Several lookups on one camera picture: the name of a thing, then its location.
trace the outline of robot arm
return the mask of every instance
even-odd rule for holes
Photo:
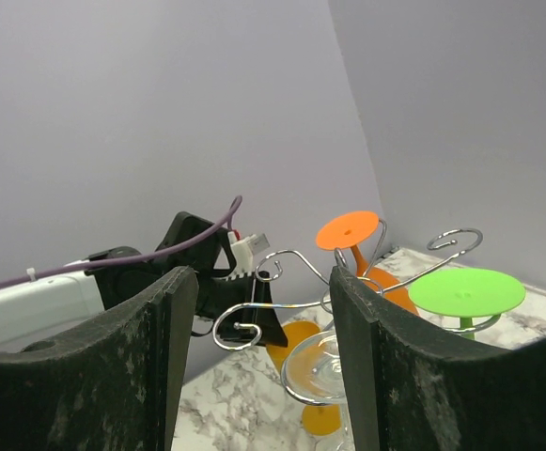
[[[186,241],[211,225],[209,221],[181,212],[157,250]],[[251,256],[268,247],[262,237],[237,240],[233,231],[221,228],[192,247],[166,257],[131,265],[69,272],[0,289],[0,351],[17,352],[115,307],[177,266],[190,266],[197,272],[199,295],[195,314],[203,319],[214,321],[237,303],[271,303],[270,286],[258,281],[250,272]],[[222,251],[229,267],[218,269],[215,265]],[[138,255],[137,250],[124,246],[93,254],[86,260]],[[262,327],[259,345],[288,344],[273,310],[244,309],[221,325],[219,335],[224,340],[247,342],[253,336],[246,331],[237,331],[233,327],[235,322],[253,322]]]

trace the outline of textured black surface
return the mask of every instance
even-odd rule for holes
[[[0,353],[0,451],[170,450],[197,282],[176,268],[20,353]]]
[[[339,268],[331,298],[358,451],[546,451],[546,339],[462,338]]]

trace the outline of transparent glass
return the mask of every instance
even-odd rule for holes
[[[317,443],[316,450],[355,451],[335,331],[312,335],[296,346],[285,370],[289,388],[298,395],[339,405],[342,427]]]

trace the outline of white marble surface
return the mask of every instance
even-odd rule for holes
[[[437,261],[436,257],[400,249],[379,266],[405,280]],[[458,326],[457,319],[420,314],[444,326]],[[331,316],[320,308],[310,308],[297,318],[313,319],[324,325]],[[489,330],[477,334],[476,339],[512,349],[543,336],[546,336],[546,293],[528,287],[525,301]],[[229,354],[222,363],[183,387],[173,449],[310,451],[317,438],[302,429],[302,408],[279,384],[265,349]]]

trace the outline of yellow-orange object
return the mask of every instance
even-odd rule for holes
[[[283,331],[288,338],[288,346],[286,348],[266,345],[266,351],[271,357],[274,367],[279,372],[283,367],[285,359],[288,358],[293,349],[309,336],[318,334],[320,327],[310,321],[295,321],[283,326]],[[339,408],[337,406],[305,406],[302,411],[302,425],[312,435],[333,434],[339,429],[340,424]]]
[[[333,434],[341,426],[339,406],[304,407],[302,426],[312,435]]]
[[[356,273],[364,275],[368,263],[363,257],[358,244],[370,237],[379,225],[379,216],[372,211],[354,211],[335,218],[327,223],[317,235],[317,246],[325,251],[350,248],[356,260]],[[379,268],[372,268],[366,275],[379,283],[382,288],[389,288],[399,283],[396,277]],[[383,295],[387,300],[418,315],[406,288],[396,289]]]
[[[367,261],[358,244],[370,237],[379,226],[379,216],[372,211],[353,211],[327,223],[317,234],[317,246],[325,251],[350,248],[356,259],[356,271],[367,270]]]
[[[273,365],[277,371],[281,372],[283,362],[291,354],[293,349],[306,340],[309,336],[318,334],[320,327],[311,321],[295,321],[283,326],[283,332],[288,338],[288,346],[266,345],[266,351],[269,353]]]

